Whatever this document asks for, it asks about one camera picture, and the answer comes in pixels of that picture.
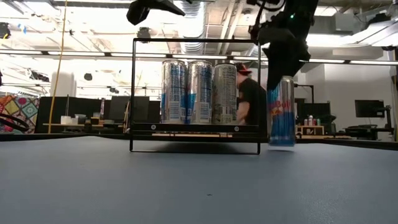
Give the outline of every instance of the metal rack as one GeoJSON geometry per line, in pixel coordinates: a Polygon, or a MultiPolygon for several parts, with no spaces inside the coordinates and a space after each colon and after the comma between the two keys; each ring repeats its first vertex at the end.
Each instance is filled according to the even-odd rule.
{"type": "MultiPolygon", "coordinates": [[[[147,38],[135,38],[132,43],[132,75],[131,75],[131,103],[130,103],[130,145],[129,150],[131,152],[139,152],[133,150],[134,138],[135,139],[150,139],[152,141],[184,141],[184,142],[252,142],[257,143],[257,152],[260,154],[261,143],[266,142],[264,137],[267,136],[267,130],[261,130],[259,126],[236,126],[236,125],[200,125],[200,124],[154,124],[154,123],[135,123],[134,122],[134,82],[135,82],[135,69],[136,69],[136,45],[137,42],[202,42],[202,43],[237,43],[237,44],[254,44],[255,40],[231,40],[231,39],[147,39],[147,38]],[[139,132],[150,132],[150,133],[167,133],[170,137],[165,136],[143,136],[137,135],[139,132]],[[238,138],[238,137],[171,137],[173,133],[233,133],[233,134],[252,134],[257,135],[256,138],[238,138]]],[[[188,59],[193,59],[192,55],[187,55],[188,59]]],[[[232,60],[234,56],[227,56],[221,60],[232,60]]],[[[165,59],[173,58],[172,55],[166,56],[165,59]]],[[[214,58],[206,58],[206,55],[198,57],[200,59],[213,60],[214,58]]],[[[258,73],[257,81],[260,86],[261,83],[261,54],[258,55],[258,73]]],[[[260,100],[260,91],[258,91],[257,100],[260,100]]]]}

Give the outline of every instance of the blue and silver can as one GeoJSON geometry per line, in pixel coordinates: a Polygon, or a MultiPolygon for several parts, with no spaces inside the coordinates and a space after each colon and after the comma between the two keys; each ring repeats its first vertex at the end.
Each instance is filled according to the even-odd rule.
{"type": "Polygon", "coordinates": [[[161,122],[184,124],[186,120],[187,67],[183,61],[168,60],[162,64],[161,122]]]}
{"type": "Polygon", "coordinates": [[[267,93],[268,113],[271,131],[269,144],[274,146],[294,146],[295,110],[294,81],[283,76],[275,90],[267,93]]]}
{"type": "Polygon", "coordinates": [[[212,73],[209,62],[188,64],[187,124],[211,124],[212,73]]]}

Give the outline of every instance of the red bull can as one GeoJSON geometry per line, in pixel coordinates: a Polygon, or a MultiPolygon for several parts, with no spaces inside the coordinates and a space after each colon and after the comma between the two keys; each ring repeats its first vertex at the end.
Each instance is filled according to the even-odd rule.
{"type": "Polygon", "coordinates": [[[294,81],[283,76],[275,90],[267,94],[267,109],[270,117],[269,144],[274,146],[294,146],[295,112],[294,81]]]}

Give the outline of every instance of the can lid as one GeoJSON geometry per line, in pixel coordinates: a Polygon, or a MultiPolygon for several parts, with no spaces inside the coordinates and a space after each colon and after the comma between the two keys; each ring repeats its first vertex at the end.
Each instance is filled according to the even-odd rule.
{"type": "Polygon", "coordinates": [[[210,62],[208,62],[208,61],[205,61],[205,60],[196,60],[196,61],[189,62],[188,64],[192,64],[192,63],[208,63],[208,64],[210,64],[210,65],[211,65],[211,63],[210,63],[210,62]]]}
{"type": "Polygon", "coordinates": [[[288,75],[284,75],[284,76],[282,76],[282,78],[284,78],[284,79],[291,79],[291,80],[293,80],[293,77],[291,77],[291,76],[288,76],[288,75]]]}
{"type": "Polygon", "coordinates": [[[233,65],[233,66],[235,66],[233,63],[228,63],[228,62],[218,63],[218,64],[216,64],[216,66],[217,65],[233,65]]]}
{"type": "Polygon", "coordinates": [[[183,63],[183,64],[185,64],[185,62],[183,62],[183,61],[181,61],[181,60],[175,60],[175,59],[163,61],[162,64],[163,64],[163,63],[172,63],[172,62],[183,63]]]}

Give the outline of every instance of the black t-shirt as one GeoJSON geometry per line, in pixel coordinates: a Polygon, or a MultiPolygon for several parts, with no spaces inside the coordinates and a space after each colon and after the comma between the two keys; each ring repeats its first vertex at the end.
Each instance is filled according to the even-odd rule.
{"type": "Polygon", "coordinates": [[[249,113],[245,117],[247,125],[266,127],[267,92],[258,84],[258,82],[251,78],[247,78],[239,85],[239,102],[248,102],[250,104],[249,113]]]}

